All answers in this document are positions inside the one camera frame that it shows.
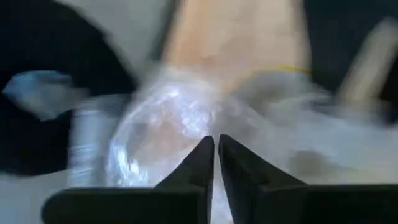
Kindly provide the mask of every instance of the dark fabric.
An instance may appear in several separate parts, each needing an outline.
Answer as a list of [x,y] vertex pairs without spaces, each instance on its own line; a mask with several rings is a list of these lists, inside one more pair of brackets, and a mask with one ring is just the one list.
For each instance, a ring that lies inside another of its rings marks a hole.
[[[13,75],[56,70],[91,96],[130,93],[136,84],[103,34],[49,0],[0,1],[0,89]],[[40,122],[0,95],[0,169],[36,175],[67,164],[70,112]]]
[[[304,0],[312,82],[335,94],[368,34],[385,18],[398,18],[396,0]],[[379,98],[390,102],[385,119],[398,119],[398,57]]]

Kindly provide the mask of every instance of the white surface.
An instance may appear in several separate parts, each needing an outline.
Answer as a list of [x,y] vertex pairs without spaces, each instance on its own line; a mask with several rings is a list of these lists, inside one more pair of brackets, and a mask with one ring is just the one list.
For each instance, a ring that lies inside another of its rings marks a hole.
[[67,171],[18,178],[0,174],[1,223],[39,224],[45,200],[66,186]]

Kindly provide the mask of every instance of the black plastic jaw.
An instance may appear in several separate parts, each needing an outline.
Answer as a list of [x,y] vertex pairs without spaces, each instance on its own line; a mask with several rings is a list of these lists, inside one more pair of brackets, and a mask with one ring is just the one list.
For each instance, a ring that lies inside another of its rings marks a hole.
[[204,137],[182,163],[152,189],[67,189],[50,197],[45,224],[210,223],[214,140]]
[[235,224],[398,223],[396,185],[306,185],[226,135],[219,155]]

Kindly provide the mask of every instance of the plastic bag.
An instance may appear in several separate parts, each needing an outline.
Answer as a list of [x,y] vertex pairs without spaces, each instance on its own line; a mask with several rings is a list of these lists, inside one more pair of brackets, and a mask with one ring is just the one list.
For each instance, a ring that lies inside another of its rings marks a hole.
[[69,186],[105,186],[109,142],[129,100],[129,95],[97,96],[77,106],[70,136]]
[[[231,97],[220,91],[217,83],[192,78],[189,73],[160,72],[160,78],[144,87],[129,106],[110,145],[93,151],[102,155],[101,162],[94,163],[97,165],[91,166],[92,172],[84,178],[99,175],[107,187],[153,187],[203,136],[212,135],[217,146],[218,136],[228,134],[309,184],[397,180],[393,172],[396,132],[356,113],[347,117],[317,113],[308,105],[319,94],[308,88],[305,79],[285,77],[279,81],[277,76],[270,76],[273,85],[257,88],[273,89],[274,97],[262,97],[255,88],[250,93],[258,100],[254,105],[264,105],[258,110],[248,106],[250,94]],[[300,88],[275,87],[286,83],[295,86],[296,82]],[[216,155],[211,222],[231,221]]]
[[383,125],[380,106],[343,106],[285,71],[257,72],[233,94],[266,119],[262,145],[249,148],[285,172],[309,184],[398,182],[398,129]]

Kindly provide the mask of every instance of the clear plastic wrap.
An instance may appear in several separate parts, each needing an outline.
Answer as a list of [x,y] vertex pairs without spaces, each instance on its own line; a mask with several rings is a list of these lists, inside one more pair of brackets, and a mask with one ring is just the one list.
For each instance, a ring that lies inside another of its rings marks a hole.
[[[145,86],[129,105],[110,144],[103,136],[85,138],[85,133],[80,133],[85,141],[79,143],[85,147],[75,145],[80,149],[75,157],[83,158],[79,162],[84,173],[80,180],[97,177],[102,181],[95,185],[106,187],[153,187],[203,136],[212,135],[217,146],[218,136],[228,134],[310,184],[397,182],[397,132],[360,116],[362,113],[317,113],[309,105],[319,94],[308,88],[305,78],[294,75],[264,75],[261,82],[252,82],[257,87],[249,85],[250,91],[241,92],[243,95],[236,90],[232,97],[219,90],[218,83],[161,70],[159,78]],[[211,222],[231,223],[218,155]]]
[[106,95],[78,105],[72,120],[69,186],[105,186],[109,142],[129,100],[128,95]]

